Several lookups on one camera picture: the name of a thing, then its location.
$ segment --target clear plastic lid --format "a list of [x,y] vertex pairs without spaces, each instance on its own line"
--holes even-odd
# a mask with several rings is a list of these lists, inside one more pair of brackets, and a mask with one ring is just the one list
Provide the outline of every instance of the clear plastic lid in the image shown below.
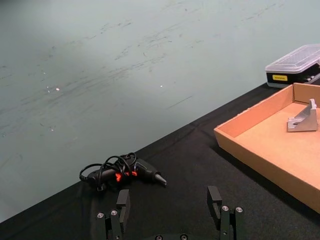
[[304,45],[265,67],[266,72],[301,73],[320,60],[320,44]]

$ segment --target gray floor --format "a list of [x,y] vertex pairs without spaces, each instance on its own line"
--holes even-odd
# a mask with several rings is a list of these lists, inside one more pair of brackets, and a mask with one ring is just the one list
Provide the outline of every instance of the gray floor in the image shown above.
[[266,81],[320,1],[0,3],[0,222]]

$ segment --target table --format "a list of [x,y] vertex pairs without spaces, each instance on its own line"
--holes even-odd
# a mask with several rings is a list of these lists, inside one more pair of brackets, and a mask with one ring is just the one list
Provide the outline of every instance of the table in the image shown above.
[[[168,186],[139,181],[127,186],[131,210],[125,239],[164,233],[218,239],[206,204],[207,186],[217,186],[229,206],[244,208],[248,239],[320,239],[320,214],[220,149],[213,132],[277,91],[264,84],[137,151],[162,172]],[[89,240],[91,221],[114,208],[117,197],[117,192],[97,194],[78,182],[0,224],[0,239]]]

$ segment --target cardboard box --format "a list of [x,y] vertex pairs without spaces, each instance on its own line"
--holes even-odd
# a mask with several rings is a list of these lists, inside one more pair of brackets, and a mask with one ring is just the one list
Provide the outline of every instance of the cardboard box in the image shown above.
[[[295,83],[214,129],[219,146],[320,213],[320,128],[287,132],[320,86]],[[317,108],[320,124],[320,109]]]

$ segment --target black cord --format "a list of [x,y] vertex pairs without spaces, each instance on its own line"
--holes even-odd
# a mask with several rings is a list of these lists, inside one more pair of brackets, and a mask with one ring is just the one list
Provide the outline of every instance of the black cord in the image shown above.
[[[114,163],[109,162],[111,159],[116,159]],[[86,167],[84,167],[80,173],[79,173],[79,178],[83,182],[88,181],[88,177],[83,175],[83,172],[87,169],[90,169],[92,167],[100,166],[99,168],[99,175],[98,175],[98,182],[97,182],[97,190],[101,191],[102,190],[102,181],[101,181],[101,175],[104,170],[107,169],[113,169],[115,170],[116,173],[121,174],[121,177],[131,177],[132,176],[132,166],[137,161],[137,155],[134,152],[130,152],[128,154],[123,154],[123,155],[114,155],[111,157],[108,157],[107,160],[105,160],[104,163],[94,163],[90,164]]]

